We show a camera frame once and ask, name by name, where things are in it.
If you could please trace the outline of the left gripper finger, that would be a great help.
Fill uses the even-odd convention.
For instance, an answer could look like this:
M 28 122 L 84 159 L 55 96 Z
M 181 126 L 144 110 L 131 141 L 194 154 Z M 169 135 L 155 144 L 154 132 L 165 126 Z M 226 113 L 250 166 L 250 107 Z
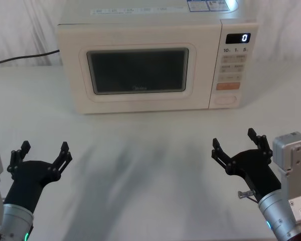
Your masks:
M 51 181 L 58 181 L 61 178 L 62 172 L 72 161 L 71 153 L 67 142 L 63 142 L 60 153 L 55 161 L 48 167 L 48 174 Z
M 21 148 L 19 150 L 11 151 L 11 159 L 10 159 L 10 164 L 7 167 L 7 171 L 11 174 L 12 179 L 14 179 L 15 172 L 17 171 L 19 165 L 23 162 L 30 148 L 31 145 L 29 141 L 23 141 Z

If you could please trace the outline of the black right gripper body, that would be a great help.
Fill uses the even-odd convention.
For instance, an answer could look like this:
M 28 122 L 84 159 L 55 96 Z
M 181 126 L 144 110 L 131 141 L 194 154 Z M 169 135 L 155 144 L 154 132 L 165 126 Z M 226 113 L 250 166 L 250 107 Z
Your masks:
M 256 199 L 281 188 L 281 183 L 269 167 L 272 151 L 252 149 L 229 158 L 226 173 L 244 179 Z

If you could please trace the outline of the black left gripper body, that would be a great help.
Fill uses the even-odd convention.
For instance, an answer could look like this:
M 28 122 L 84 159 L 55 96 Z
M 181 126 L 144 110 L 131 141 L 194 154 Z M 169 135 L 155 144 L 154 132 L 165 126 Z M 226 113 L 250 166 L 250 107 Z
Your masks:
M 5 197 L 4 204 L 12 204 L 34 213 L 46 185 L 60 179 L 59 170 L 51 163 L 25 161 L 9 165 L 13 184 Z

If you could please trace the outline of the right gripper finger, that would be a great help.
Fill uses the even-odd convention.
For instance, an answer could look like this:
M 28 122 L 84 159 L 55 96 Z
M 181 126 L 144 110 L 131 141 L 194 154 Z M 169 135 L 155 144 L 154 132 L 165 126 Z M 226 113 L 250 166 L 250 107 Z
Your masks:
M 257 135 L 253 128 L 248 129 L 248 137 L 254 142 L 259 150 L 262 150 L 263 155 L 269 159 L 272 157 L 272 150 L 269 146 L 266 135 Z
M 226 174 L 232 174 L 231 158 L 222 150 L 217 138 L 213 139 L 212 145 L 211 157 L 225 170 Z

